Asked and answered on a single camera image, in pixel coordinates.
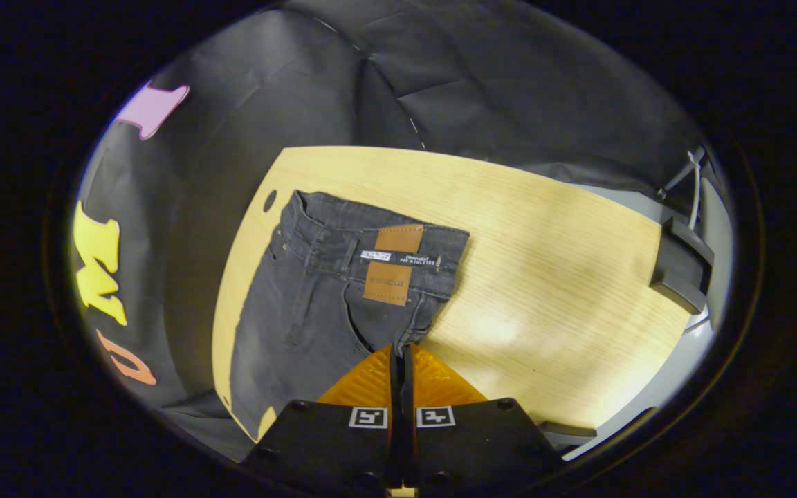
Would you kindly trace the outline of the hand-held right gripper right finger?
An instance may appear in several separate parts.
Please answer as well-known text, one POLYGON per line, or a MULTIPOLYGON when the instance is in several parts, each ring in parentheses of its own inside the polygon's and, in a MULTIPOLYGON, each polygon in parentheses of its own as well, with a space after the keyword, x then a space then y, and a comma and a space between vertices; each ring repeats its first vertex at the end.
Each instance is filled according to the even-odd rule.
POLYGON ((565 461, 516 399, 487 400, 433 353, 401 354, 401 484, 418 494, 516 494, 565 461))

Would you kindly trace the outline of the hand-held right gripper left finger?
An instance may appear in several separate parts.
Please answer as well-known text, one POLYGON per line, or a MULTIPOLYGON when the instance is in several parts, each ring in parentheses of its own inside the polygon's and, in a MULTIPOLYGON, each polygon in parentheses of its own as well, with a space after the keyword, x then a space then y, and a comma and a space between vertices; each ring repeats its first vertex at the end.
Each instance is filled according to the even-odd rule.
POLYGON ((308 495, 392 495, 392 356, 387 344, 319 400, 289 401, 241 466, 308 495))

